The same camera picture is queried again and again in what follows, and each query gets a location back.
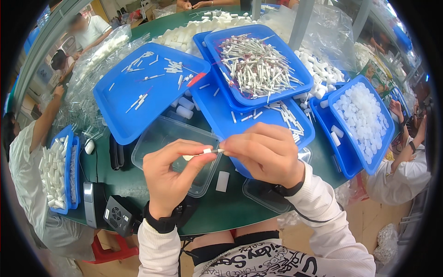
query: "black wristwatch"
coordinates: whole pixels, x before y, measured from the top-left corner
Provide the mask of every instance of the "black wristwatch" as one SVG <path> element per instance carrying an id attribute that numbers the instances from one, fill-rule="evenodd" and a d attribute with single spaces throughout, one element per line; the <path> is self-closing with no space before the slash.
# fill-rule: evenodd
<path id="1" fill-rule="evenodd" d="M 185 200 L 183 200 L 175 209 L 172 211 L 172 215 L 170 217 L 161 217 L 159 220 L 156 220 L 149 213 L 149 201 L 143 208 L 143 218 L 151 225 L 154 229 L 157 230 L 160 234 L 167 234 L 174 230 L 177 222 L 180 220 L 183 209 L 184 209 Z"/>
<path id="2" fill-rule="evenodd" d="M 274 185 L 272 190 L 282 196 L 293 196 L 295 195 L 303 186 L 303 182 L 298 182 L 295 186 L 291 188 L 285 188 L 282 185 Z"/>

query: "transparent plastic lid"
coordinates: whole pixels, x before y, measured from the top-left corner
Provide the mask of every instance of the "transparent plastic lid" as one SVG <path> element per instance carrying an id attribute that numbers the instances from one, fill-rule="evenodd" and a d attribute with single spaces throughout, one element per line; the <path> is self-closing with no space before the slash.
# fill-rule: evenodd
<path id="1" fill-rule="evenodd" d="M 311 163 L 312 150 L 305 147 L 299 150 L 299 159 Z M 290 203 L 271 189 L 272 185 L 255 179 L 246 179 L 243 183 L 243 194 L 254 202 L 278 214 L 284 214 L 291 209 Z"/>
<path id="2" fill-rule="evenodd" d="M 158 151 L 168 143 L 177 139 L 193 140 L 203 144 L 212 145 L 214 149 L 218 147 L 220 142 L 215 134 L 211 134 L 210 132 L 174 119 L 159 116 L 141 134 L 131 155 L 132 163 L 138 168 L 143 169 L 143 157 L 146 154 Z M 205 165 L 205 167 L 199 172 L 189 189 L 189 196 L 198 198 L 206 193 L 218 162 L 220 161 L 220 157 L 221 154 L 219 154 L 217 159 L 212 163 Z M 174 171 L 181 172 L 187 163 L 188 162 L 183 157 L 180 157 L 172 164 L 172 167 Z"/>

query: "computer mouse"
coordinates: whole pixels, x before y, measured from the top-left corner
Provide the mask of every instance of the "computer mouse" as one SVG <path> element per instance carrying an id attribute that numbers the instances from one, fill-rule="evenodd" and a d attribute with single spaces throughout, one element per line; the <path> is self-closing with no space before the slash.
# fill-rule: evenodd
<path id="1" fill-rule="evenodd" d="M 95 148 L 94 140 L 88 139 L 85 143 L 86 154 L 90 155 L 92 151 L 94 151 L 94 148 Z"/>

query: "black shorts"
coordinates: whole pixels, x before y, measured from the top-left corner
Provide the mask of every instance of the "black shorts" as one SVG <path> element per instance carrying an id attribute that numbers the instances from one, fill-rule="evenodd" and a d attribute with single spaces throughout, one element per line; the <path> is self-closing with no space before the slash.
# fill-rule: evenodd
<path id="1" fill-rule="evenodd" d="M 248 245 L 256 242 L 261 242 L 263 240 L 270 238 L 279 238 L 279 232 L 276 230 L 276 231 L 265 231 L 265 232 L 246 234 L 235 238 L 234 243 L 220 243 L 220 244 L 213 244 L 204 247 L 199 247 L 191 251 L 191 253 L 196 256 L 192 257 L 192 260 L 194 262 L 194 266 L 199 265 L 201 263 L 216 258 L 217 256 L 221 255 L 222 253 L 232 248 L 241 245 Z"/>

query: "white shirt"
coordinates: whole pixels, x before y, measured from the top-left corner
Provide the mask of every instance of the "white shirt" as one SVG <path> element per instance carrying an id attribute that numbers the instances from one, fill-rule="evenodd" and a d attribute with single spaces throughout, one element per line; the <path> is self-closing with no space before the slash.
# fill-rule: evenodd
<path id="1" fill-rule="evenodd" d="M 221 276 L 374 276 L 372 255 L 348 228 L 346 212 L 341 211 L 332 187 L 312 175 L 305 164 L 305 181 L 294 195 L 285 197 L 313 223 L 301 219 L 314 229 L 309 243 L 315 256 L 281 246 L 281 239 L 268 239 L 239 246 L 194 268 L 193 277 Z M 177 276 L 180 238 L 177 228 L 160 234 L 146 220 L 138 231 L 140 243 L 139 277 Z"/>
<path id="2" fill-rule="evenodd" d="M 88 29 L 84 33 L 75 36 L 77 51 L 80 49 L 84 50 L 88 45 L 96 41 L 111 28 L 111 25 L 104 21 L 100 16 L 90 17 Z"/>
<path id="3" fill-rule="evenodd" d="M 39 145 L 29 152 L 34 125 L 35 121 L 31 122 L 11 143 L 9 170 L 19 204 L 39 239 L 43 239 L 48 205 L 39 172 L 39 163 L 43 156 L 42 146 Z"/>
<path id="4" fill-rule="evenodd" d="M 65 67 L 63 68 L 63 69 L 59 69 L 59 70 L 57 70 L 56 72 L 57 72 L 57 74 L 58 75 L 64 75 L 65 73 L 66 73 L 66 71 L 71 67 L 71 65 L 73 64 L 75 62 L 75 60 L 74 60 L 74 58 L 73 57 L 71 57 L 71 56 L 69 56 L 67 59 L 66 59 L 66 62 L 65 62 Z"/>
<path id="5" fill-rule="evenodd" d="M 412 141 L 408 137 L 406 145 Z M 394 173 L 391 173 L 393 161 L 382 160 L 374 175 L 369 176 L 366 192 L 369 197 L 382 204 L 401 205 L 419 194 L 431 179 L 427 171 L 424 146 L 420 144 L 415 152 L 415 159 L 401 162 Z"/>

